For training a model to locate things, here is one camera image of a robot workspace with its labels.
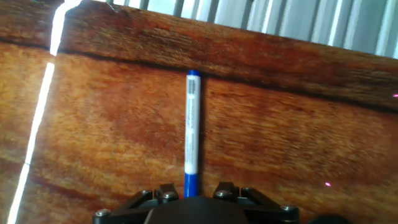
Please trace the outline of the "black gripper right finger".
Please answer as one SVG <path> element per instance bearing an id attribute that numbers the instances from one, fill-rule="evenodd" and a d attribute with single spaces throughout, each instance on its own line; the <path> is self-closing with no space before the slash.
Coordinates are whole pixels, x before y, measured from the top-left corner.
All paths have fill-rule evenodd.
<path id="1" fill-rule="evenodd" d="M 232 182 L 220 182 L 213 198 L 234 205 L 249 223 L 299 224 L 297 207 L 279 205 L 253 187 L 239 188 Z"/>

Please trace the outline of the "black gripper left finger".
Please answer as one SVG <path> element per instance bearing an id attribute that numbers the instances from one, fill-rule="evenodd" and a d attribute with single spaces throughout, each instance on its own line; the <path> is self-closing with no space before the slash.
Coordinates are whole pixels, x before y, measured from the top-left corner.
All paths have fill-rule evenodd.
<path id="1" fill-rule="evenodd" d="M 107 208 L 96 211 L 92 224 L 144 223 L 150 211 L 179 199 L 174 184 L 162 184 L 155 190 L 141 190 L 114 210 Z"/>

